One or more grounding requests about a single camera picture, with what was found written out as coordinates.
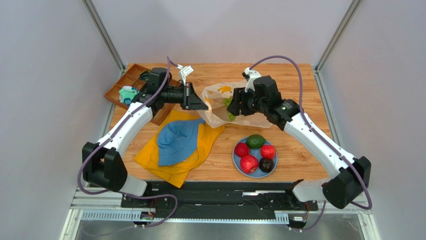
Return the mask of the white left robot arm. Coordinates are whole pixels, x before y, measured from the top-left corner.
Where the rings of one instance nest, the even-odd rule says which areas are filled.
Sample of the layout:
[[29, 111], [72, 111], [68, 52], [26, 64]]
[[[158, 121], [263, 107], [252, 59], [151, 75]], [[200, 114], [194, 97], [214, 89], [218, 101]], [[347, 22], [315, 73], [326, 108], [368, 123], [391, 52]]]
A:
[[196, 94], [193, 84], [186, 78], [194, 70], [190, 65], [177, 65], [178, 85], [172, 85], [170, 68], [154, 67], [133, 98], [127, 112], [98, 142], [87, 142], [82, 148], [82, 166], [77, 184], [82, 181], [102, 187], [102, 192], [121, 193], [142, 197], [148, 187], [146, 181], [130, 175], [122, 156], [137, 133], [150, 122], [164, 104], [180, 104], [183, 110], [207, 110], [207, 105]]

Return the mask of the banana print plastic bag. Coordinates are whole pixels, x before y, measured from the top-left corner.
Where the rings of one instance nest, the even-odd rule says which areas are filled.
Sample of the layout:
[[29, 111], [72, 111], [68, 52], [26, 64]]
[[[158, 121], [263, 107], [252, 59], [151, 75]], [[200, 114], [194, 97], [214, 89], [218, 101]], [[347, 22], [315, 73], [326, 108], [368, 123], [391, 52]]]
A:
[[199, 110], [198, 114], [212, 128], [218, 128], [225, 124], [270, 128], [272, 124], [261, 113], [249, 116], [232, 116], [227, 111], [228, 104], [233, 97], [234, 89], [244, 88], [245, 86], [246, 82], [243, 80], [230, 83], [222, 82], [205, 87], [201, 93], [201, 99], [207, 105], [208, 109]]

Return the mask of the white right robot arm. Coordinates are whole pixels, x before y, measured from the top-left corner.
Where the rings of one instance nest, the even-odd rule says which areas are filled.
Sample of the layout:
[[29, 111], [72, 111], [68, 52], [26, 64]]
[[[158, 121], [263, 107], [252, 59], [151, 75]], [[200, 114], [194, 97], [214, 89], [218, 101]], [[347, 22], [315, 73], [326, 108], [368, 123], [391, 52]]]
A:
[[371, 162], [364, 156], [355, 157], [332, 141], [310, 120], [303, 108], [292, 99], [283, 99], [277, 83], [268, 76], [250, 77], [243, 74], [245, 87], [235, 88], [227, 110], [239, 116], [262, 113], [267, 120], [299, 141], [323, 166], [328, 177], [321, 180], [297, 180], [288, 189], [294, 204], [308, 201], [327, 201], [338, 209], [364, 193], [367, 205], [356, 204], [364, 210], [373, 207], [368, 184]]

